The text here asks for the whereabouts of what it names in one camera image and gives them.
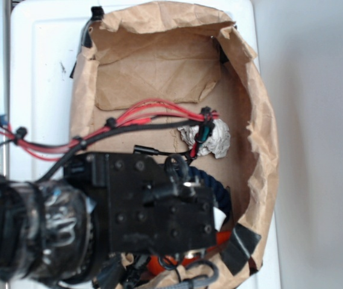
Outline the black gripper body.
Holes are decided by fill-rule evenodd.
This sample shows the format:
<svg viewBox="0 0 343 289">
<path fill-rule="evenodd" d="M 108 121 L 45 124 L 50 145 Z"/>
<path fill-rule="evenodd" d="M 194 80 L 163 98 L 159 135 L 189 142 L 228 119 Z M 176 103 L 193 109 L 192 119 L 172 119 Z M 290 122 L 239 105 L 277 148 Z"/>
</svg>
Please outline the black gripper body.
<svg viewBox="0 0 343 289">
<path fill-rule="evenodd" d="M 141 154 L 72 157 L 65 180 L 95 203 L 95 248 L 108 253 L 185 253 L 216 243 L 214 195 Z"/>
</svg>

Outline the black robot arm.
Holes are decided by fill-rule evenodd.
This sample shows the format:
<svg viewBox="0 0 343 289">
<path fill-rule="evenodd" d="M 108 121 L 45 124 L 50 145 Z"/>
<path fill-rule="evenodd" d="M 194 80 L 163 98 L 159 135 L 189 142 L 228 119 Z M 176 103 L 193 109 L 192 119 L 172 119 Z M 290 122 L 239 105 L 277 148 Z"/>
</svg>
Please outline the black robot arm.
<svg viewBox="0 0 343 289">
<path fill-rule="evenodd" d="M 0 177 L 0 280 L 133 288 L 151 256 L 214 245 L 216 206 L 178 156 L 91 152 L 59 180 Z"/>
</svg>

